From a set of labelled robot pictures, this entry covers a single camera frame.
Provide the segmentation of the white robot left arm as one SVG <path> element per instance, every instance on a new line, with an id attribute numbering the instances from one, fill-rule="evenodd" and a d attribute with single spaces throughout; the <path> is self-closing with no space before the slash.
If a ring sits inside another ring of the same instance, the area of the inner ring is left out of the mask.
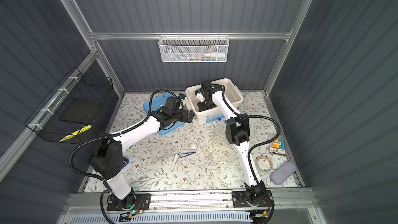
<path id="1" fill-rule="evenodd" d="M 90 165 L 101 177 L 105 187 L 119 201 L 134 198 L 131 184 L 123 174 L 124 156 L 141 140 L 159 131 L 173 127 L 175 123 L 191 123 L 194 112 L 186 107 L 184 94 L 171 94 L 162 105 L 153 106 L 148 102 L 147 116 L 140 122 L 114 132 L 115 137 L 103 138 L 95 150 Z"/>

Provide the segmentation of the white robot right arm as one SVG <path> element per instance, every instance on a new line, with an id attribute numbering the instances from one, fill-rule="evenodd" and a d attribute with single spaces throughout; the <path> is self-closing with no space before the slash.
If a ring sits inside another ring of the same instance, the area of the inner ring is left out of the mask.
<path id="1" fill-rule="evenodd" d="M 225 136 L 227 141 L 235 146 L 244 169 L 246 200 L 249 205 L 257 206 L 266 197 L 266 187 L 250 155 L 249 118 L 230 102 L 225 89 L 225 86 L 207 80 L 195 90 L 195 96 L 200 100 L 198 103 L 200 111 L 218 107 L 224 115 L 227 121 Z"/>

